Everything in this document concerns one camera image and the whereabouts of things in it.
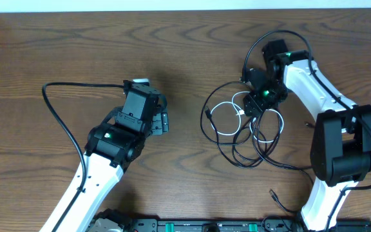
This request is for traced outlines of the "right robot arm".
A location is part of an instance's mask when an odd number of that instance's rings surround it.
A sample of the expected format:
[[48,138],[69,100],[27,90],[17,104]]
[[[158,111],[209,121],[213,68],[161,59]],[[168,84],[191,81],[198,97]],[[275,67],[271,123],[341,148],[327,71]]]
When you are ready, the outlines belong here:
[[315,120],[310,163],[316,176],[293,231],[329,231],[347,195],[371,172],[371,105],[359,106],[320,72],[309,49],[291,52],[280,39],[262,48],[265,71],[245,69],[254,90],[243,100],[246,116],[260,116],[293,92]]

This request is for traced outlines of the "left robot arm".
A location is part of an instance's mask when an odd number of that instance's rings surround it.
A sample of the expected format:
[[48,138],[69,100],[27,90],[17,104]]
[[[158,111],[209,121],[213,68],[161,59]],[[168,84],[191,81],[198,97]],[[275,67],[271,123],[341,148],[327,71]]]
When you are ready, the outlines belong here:
[[126,96],[124,105],[113,108],[91,129],[84,148],[53,106],[47,105],[77,148],[80,164],[42,231],[87,230],[108,193],[140,156],[146,139],[168,132],[166,97],[148,79],[125,80],[119,87]]

